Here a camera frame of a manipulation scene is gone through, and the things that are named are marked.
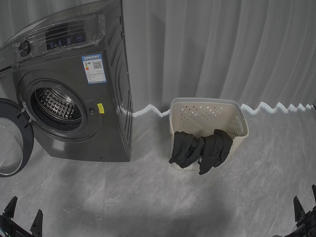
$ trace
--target control knob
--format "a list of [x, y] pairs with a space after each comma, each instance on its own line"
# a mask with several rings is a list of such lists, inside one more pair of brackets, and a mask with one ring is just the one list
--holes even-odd
[[31, 46], [27, 40], [24, 40], [19, 45], [19, 55], [25, 57], [30, 53]]

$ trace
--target yellow sticker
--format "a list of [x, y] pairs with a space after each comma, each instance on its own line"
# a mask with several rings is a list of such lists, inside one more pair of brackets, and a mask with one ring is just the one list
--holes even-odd
[[99, 107], [99, 113], [103, 113], [104, 114], [104, 108], [102, 104], [97, 104], [97, 106]]

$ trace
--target control panel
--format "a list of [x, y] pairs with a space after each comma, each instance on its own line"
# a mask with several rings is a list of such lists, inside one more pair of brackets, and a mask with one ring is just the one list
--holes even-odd
[[86, 42], [82, 20], [54, 26], [45, 32], [47, 50]]
[[15, 62], [95, 45], [105, 35], [103, 14], [90, 14], [47, 25], [13, 42]]

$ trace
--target qr code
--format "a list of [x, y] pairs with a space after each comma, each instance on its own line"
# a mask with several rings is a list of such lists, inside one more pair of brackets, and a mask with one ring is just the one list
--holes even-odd
[[101, 61], [93, 61], [92, 64], [94, 69], [102, 69]]

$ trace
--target open door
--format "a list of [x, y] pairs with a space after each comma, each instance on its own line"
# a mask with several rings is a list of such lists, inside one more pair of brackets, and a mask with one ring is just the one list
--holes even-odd
[[30, 159], [34, 134], [24, 110], [13, 101], [0, 98], [0, 177], [17, 174]]

